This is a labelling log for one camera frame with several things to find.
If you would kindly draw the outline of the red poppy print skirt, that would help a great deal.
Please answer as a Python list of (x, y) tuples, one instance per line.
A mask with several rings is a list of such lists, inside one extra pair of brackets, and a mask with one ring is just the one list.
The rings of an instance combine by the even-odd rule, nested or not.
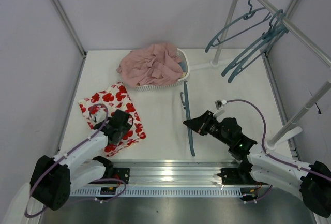
[(123, 137), (119, 144), (110, 144), (105, 147), (104, 154), (107, 157), (112, 157), (120, 151), (146, 139), (146, 133), (138, 112), (123, 82), (117, 82), (107, 89), (96, 92), (90, 97), (83, 98), (78, 101), (78, 104), (80, 106), (82, 115), (86, 119), (90, 128), (93, 128), (97, 124), (92, 122), (90, 117), (99, 112), (101, 104), (107, 106), (110, 117), (116, 110), (122, 110), (132, 115), (133, 126), (129, 130), (128, 134)]

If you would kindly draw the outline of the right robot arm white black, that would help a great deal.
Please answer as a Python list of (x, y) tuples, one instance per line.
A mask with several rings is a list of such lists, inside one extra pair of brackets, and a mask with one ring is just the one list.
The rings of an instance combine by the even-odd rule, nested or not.
[(286, 191), (315, 214), (330, 217), (330, 169), (323, 163), (295, 161), (276, 152), (264, 151), (260, 143), (242, 133), (235, 118), (217, 121), (213, 113), (185, 120), (184, 125), (201, 136), (211, 135), (228, 146), (228, 151), (243, 163), (244, 173), (254, 181)]

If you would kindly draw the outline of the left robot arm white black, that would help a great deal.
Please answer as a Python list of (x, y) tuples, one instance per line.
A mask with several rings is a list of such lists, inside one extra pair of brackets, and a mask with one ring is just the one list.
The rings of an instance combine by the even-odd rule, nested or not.
[(126, 187), (129, 172), (116, 172), (113, 162), (99, 153), (108, 145), (119, 144), (133, 126), (131, 114), (116, 110), (112, 116), (97, 112), (87, 138), (67, 152), (40, 157), (30, 180), (30, 196), (56, 211), (72, 192), (90, 183), (115, 183)]

